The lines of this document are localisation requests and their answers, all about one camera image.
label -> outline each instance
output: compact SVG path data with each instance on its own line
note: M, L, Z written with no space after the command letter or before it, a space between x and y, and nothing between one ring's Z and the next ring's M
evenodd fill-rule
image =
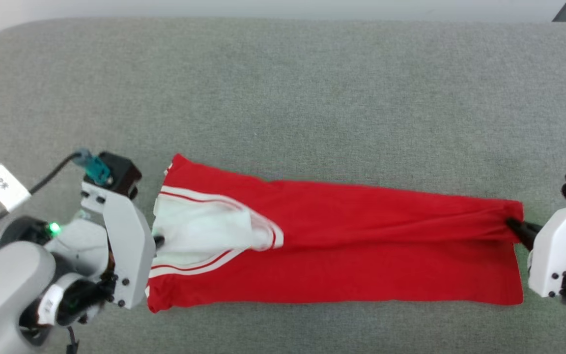
M55 325L56 315L60 301L65 291L60 286L53 284L43 296L40 304L38 304L38 324L39 325Z
M6 210L14 210L29 197L30 194L23 184L4 165L0 164L0 203Z

red shirt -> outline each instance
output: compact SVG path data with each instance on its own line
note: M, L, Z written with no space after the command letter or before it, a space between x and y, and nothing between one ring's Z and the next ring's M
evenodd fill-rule
M521 203L372 186L263 181L176 155L148 305L523 300L506 227Z

cable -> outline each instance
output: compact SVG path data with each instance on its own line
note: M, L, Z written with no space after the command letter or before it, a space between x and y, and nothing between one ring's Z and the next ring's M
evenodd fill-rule
M80 157L80 155L81 155L80 152L74 152L73 154L63 159L58 165L56 165L56 167L52 170L52 172L49 172L49 174L45 176L43 179L41 179L40 182L38 182L34 187L30 188L29 194L34 195L34 193L41 190L41 188L43 188L47 183L49 183L52 179L54 179L56 175L58 175L58 172L60 172L60 170L62 170L62 168L65 167L65 165L67 165L71 160L75 159L76 157ZM0 211L0 220L5 218L9 213L10 212L7 210Z
M71 341L71 344L67 345L67 354L76 354L78 352L78 345L80 345L80 341L76 341L74 329L71 326L67 327L67 331L69 331L69 340Z

gray fabric surface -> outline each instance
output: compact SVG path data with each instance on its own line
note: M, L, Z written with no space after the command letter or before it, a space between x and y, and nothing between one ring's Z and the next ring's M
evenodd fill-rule
M1 32L0 162L30 186L79 146L135 161L150 221L181 152L268 179L517 199L544 222L566 206L566 24L89 19ZM15 214L67 220L80 177L65 170ZM515 307L111 307L77 334L81 354L566 353L566 308L524 289Z

